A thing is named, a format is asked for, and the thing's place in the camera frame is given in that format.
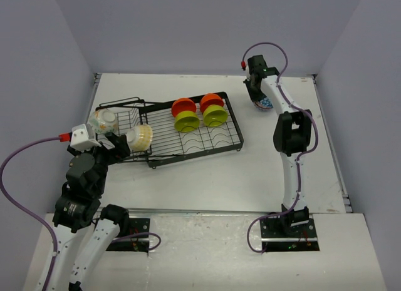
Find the blue patterned bowl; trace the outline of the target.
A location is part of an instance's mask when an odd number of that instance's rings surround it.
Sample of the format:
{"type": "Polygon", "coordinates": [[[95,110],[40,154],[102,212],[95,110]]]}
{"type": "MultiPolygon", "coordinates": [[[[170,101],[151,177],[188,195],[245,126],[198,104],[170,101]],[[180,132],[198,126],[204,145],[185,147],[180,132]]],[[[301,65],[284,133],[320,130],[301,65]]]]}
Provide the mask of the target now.
{"type": "Polygon", "coordinates": [[[265,97],[259,101],[254,101],[253,105],[261,111],[269,111],[269,110],[273,109],[273,104],[267,97],[265,97]]]}

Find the green bowl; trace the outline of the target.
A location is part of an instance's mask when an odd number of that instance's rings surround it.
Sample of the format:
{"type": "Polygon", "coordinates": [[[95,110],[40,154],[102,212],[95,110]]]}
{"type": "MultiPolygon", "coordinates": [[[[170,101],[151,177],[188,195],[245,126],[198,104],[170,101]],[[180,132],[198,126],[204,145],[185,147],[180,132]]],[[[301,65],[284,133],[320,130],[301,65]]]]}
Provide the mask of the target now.
{"type": "Polygon", "coordinates": [[[188,133],[198,129],[200,119],[193,111],[182,111],[175,117],[174,128],[180,133],[188,133]]]}
{"type": "Polygon", "coordinates": [[[204,124],[208,127],[217,127],[226,122],[227,111],[219,105],[210,105],[203,112],[204,124]]]}

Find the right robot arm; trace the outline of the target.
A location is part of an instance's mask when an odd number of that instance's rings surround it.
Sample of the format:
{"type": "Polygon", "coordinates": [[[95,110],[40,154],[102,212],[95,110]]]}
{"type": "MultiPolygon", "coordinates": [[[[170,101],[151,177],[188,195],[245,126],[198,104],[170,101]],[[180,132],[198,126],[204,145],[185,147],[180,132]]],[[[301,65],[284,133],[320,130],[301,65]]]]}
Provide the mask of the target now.
{"type": "Polygon", "coordinates": [[[244,84],[255,105],[263,107],[268,100],[278,120],[273,133],[273,145],[280,154],[284,173],[284,197],[281,212],[268,215],[273,230],[292,237],[306,225],[309,209],[303,191],[303,160],[318,144],[316,123],[310,110],[294,101],[282,84],[281,73],[269,67],[262,55],[241,61],[246,72],[244,84]]]}

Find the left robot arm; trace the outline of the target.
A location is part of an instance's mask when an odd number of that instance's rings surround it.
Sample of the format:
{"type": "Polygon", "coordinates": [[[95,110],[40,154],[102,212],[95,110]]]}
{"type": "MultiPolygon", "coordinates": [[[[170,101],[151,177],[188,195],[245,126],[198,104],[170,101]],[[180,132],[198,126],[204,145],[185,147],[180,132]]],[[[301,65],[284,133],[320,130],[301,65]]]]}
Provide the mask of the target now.
{"type": "Polygon", "coordinates": [[[82,138],[77,131],[69,135],[67,150],[73,158],[55,204],[52,229],[56,239],[46,261],[49,269],[42,273],[37,290],[85,290],[89,276],[112,240],[129,232],[127,210],[108,205],[88,243],[80,248],[100,206],[108,167],[130,155],[126,136],[105,136],[113,148],[106,148],[96,139],[82,138]]]}

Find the white bowl yellow dots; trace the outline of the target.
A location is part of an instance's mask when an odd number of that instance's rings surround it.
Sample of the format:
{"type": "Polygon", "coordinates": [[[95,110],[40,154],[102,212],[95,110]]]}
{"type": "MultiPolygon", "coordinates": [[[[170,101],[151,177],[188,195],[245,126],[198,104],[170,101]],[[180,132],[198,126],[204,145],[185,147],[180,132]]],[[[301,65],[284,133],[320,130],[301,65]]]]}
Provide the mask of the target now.
{"type": "Polygon", "coordinates": [[[147,151],[153,139],[153,130],[150,125],[137,125],[125,134],[128,147],[132,151],[147,151]]]}

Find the white bowl leaf pattern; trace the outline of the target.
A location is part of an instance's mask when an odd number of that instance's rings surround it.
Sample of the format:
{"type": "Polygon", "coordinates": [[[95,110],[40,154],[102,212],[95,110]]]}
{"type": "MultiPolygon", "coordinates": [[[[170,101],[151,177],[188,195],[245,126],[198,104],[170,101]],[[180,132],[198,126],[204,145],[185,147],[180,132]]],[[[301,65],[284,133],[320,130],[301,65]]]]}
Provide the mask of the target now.
{"type": "Polygon", "coordinates": [[[117,115],[108,109],[94,111],[89,116],[87,123],[98,135],[116,133],[119,128],[117,115]]]}

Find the orange bowl right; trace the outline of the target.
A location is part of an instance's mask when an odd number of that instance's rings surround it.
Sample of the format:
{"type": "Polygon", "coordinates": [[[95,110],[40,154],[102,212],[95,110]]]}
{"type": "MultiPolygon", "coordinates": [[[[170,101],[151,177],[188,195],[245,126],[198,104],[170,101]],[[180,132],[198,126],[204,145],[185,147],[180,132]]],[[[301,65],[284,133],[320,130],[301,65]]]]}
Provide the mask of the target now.
{"type": "Polygon", "coordinates": [[[224,106],[222,98],[215,93],[209,93],[202,97],[200,101],[200,112],[203,113],[210,105],[224,106]]]}

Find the orange bowl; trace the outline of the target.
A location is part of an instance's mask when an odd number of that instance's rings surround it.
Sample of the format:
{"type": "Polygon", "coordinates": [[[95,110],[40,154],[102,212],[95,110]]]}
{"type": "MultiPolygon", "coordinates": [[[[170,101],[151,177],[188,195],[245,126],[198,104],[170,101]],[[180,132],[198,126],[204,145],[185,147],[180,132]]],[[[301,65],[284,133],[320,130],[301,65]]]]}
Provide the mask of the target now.
{"type": "Polygon", "coordinates": [[[183,111],[196,112],[196,104],[189,98],[180,98],[174,101],[171,107],[171,113],[173,117],[176,117],[183,111]]]}
{"type": "Polygon", "coordinates": [[[203,113],[210,105],[224,106],[222,98],[215,93],[209,93],[202,97],[200,101],[200,112],[203,113]]]}

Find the orange bowl left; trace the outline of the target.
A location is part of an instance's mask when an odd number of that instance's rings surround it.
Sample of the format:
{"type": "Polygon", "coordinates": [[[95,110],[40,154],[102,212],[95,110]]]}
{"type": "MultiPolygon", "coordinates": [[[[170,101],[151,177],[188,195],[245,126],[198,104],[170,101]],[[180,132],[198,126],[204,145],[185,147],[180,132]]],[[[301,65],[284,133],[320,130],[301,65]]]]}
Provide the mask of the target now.
{"type": "Polygon", "coordinates": [[[174,101],[171,107],[171,113],[173,117],[176,117],[183,111],[196,112],[196,104],[189,98],[180,98],[174,101]]]}

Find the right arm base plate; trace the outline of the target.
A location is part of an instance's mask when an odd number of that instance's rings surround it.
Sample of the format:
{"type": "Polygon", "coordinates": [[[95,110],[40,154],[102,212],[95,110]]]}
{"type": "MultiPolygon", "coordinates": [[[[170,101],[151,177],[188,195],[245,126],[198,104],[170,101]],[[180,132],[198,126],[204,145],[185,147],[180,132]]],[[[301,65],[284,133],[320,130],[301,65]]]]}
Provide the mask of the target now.
{"type": "Polygon", "coordinates": [[[306,224],[284,226],[278,218],[259,221],[262,252],[317,252],[320,250],[312,216],[306,224]]]}

